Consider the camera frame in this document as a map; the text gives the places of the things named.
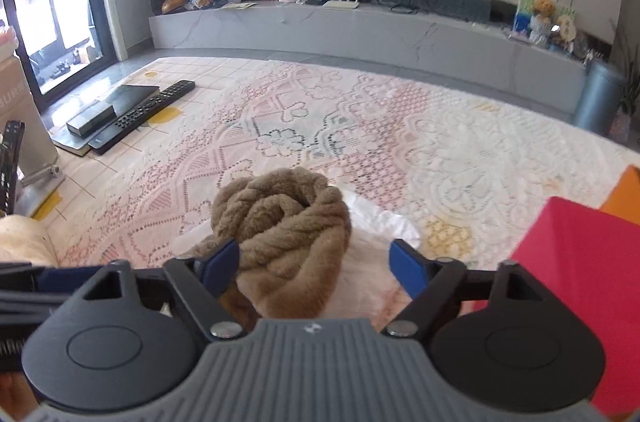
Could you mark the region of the lace patterned tablecloth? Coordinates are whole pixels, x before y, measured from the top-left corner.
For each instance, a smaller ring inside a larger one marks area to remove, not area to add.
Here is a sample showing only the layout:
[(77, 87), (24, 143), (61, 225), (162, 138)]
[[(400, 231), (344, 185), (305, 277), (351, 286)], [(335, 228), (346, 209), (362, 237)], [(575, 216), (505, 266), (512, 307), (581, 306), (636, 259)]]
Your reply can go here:
[(491, 268), (550, 197), (598, 207), (639, 161), (527, 109), (363, 70), (178, 57), (130, 76), (180, 80), (194, 90), (105, 155), (62, 153), (42, 220), (58, 264), (158, 266), (209, 234), (219, 188), (304, 167), (413, 223), (430, 257)]

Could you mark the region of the red box with balls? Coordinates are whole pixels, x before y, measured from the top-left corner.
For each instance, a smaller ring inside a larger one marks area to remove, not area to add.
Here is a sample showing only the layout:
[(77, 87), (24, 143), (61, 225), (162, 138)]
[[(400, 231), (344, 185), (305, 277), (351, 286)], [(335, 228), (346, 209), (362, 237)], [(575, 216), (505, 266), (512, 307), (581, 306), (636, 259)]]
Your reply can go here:
[(599, 338), (605, 372), (593, 403), (608, 416), (639, 408), (639, 226), (550, 198), (511, 254)]

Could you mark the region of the black remote control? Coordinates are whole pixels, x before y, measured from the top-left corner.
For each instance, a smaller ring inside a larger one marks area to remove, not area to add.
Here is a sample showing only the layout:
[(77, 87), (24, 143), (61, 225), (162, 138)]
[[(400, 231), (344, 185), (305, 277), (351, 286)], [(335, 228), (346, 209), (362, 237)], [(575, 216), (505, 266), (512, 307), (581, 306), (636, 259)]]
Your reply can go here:
[(140, 125), (194, 89), (195, 82), (190, 80), (179, 80), (171, 84), (167, 89), (137, 104), (101, 130), (95, 137), (91, 138), (89, 147), (98, 155), (103, 155), (130, 133), (134, 132)]

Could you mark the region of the small grey box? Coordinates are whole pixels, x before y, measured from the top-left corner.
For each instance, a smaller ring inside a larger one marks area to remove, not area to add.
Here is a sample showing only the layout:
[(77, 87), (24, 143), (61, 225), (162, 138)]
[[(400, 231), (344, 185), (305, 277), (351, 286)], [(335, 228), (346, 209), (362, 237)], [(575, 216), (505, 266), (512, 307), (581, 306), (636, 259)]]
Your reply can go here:
[(66, 122), (67, 130), (80, 138), (88, 137), (92, 132), (116, 118), (115, 109), (107, 102), (95, 102)]

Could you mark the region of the black notebook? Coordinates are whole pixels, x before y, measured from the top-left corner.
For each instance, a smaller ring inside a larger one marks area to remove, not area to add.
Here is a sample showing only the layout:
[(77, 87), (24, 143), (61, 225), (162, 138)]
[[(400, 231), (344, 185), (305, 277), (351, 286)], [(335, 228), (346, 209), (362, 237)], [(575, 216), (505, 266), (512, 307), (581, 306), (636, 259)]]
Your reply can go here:
[(147, 98), (160, 92), (158, 86), (130, 86), (123, 84), (102, 101), (95, 101), (67, 120), (52, 136), (53, 144), (76, 156), (91, 150), (90, 142), (108, 125), (124, 116)]

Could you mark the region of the orange cardboard box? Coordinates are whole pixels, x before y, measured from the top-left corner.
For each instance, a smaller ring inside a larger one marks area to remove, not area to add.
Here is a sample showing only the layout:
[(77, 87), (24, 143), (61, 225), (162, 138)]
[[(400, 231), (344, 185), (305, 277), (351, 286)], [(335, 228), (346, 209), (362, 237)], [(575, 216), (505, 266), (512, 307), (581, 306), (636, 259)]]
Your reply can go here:
[(636, 225), (640, 224), (640, 172), (637, 167), (628, 165), (600, 210)]

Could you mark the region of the marble tv console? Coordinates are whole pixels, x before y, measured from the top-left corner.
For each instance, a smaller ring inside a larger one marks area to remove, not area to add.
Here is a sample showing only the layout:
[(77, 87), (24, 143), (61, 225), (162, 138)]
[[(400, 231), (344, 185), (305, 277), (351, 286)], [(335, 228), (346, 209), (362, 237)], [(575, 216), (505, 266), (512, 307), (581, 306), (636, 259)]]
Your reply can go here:
[(152, 16), (149, 25), (157, 49), (344, 57), (476, 83), (566, 113), (574, 112), (586, 80), (582, 64), (512, 40), (496, 27), (374, 5), (336, 10), (267, 2)]

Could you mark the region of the blue metal trash bin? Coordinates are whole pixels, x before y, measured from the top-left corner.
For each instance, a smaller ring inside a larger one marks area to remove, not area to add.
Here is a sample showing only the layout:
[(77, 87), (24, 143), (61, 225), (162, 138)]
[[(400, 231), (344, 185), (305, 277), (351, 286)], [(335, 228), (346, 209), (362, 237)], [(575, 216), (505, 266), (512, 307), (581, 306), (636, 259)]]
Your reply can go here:
[(586, 82), (573, 117), (574, 126), (608, 136), (624, 86), (623, 75), (613, 65), (602, 60), (590, 60)]

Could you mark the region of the teddy bear on console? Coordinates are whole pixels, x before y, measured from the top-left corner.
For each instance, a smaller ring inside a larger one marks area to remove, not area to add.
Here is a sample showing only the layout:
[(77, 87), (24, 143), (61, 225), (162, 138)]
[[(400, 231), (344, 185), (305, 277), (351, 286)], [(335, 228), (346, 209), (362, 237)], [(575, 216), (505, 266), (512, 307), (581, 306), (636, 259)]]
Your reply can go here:
[(555, 3), (552, 0), (534, 0), (533, 15), (529, 21), (529, 41), (545, 48), (551, 34)]

